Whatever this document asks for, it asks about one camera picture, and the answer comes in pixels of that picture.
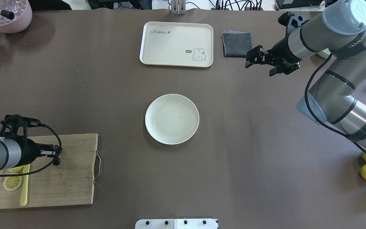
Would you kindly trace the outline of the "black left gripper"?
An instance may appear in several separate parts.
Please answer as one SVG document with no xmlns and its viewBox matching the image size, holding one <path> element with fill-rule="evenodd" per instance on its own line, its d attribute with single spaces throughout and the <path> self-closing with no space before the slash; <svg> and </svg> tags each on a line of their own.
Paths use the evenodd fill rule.
<svg viewBox="0 0 366 229">
<path fill-rule="evenodd" d="M 28 165 L 41 156 L 55 158 L 58 154 L 56 151 L 59 151 L 59 146 L 53 144 L 40 144 L 39 148 L 32 139 L 19 139 L 19 146 L 21 149 L 20 166 Z"/>
</svg>

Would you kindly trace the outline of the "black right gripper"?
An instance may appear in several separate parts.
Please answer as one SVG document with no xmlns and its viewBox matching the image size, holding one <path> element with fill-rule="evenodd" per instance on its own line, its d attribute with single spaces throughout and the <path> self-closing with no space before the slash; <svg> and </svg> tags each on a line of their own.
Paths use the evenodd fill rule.
<svg viewBox="0 0 366 229">
<path fill-rule="evenodd" d="M 268 51 L 262 45 L 257 45 L 249 50 L 246 55 L 245 68 L 249 68 L 254 64 L 274 66 L 269 71 L 269 76 L 282 73 L 288 75 L 300 68 L 300 58 L 291 52 L 288 38 L 283 38 Z"/>
</svg>

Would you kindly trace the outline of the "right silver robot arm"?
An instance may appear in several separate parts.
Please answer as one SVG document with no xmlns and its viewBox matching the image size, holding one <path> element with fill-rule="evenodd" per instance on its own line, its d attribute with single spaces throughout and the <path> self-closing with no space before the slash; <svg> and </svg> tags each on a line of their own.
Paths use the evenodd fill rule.
<svg viewBox="0 0 366 229">
<path fill-rule="evenodd" d="M 366 80 L 366 1 L 339 0 L 307 19 L 286 12 L 278 22 L 286 36 L 273 48 L 248 51 L 246 65 L 269 64 L 269 75 L 290 74 L 300 62 L 329 49 L 333 63 L 305 90 L 298 110 L 318 124 L 331 123 L 340 134 L 366 149 L 366 105 L 352 96 Z"/>
</svg>

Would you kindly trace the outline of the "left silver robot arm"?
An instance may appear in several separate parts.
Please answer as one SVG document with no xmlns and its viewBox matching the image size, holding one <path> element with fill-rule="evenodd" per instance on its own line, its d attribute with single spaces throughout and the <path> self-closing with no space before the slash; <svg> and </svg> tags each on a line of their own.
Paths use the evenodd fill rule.
<svg viewBox="0 0 366 229">
<path fill-rule="evenodd" d="M 28 165 L 42 156 L 55 157 L 61 151 L 59 145 L 36 143 L 32 139 L 0 139 L 0 170 Z"/>
</svg>

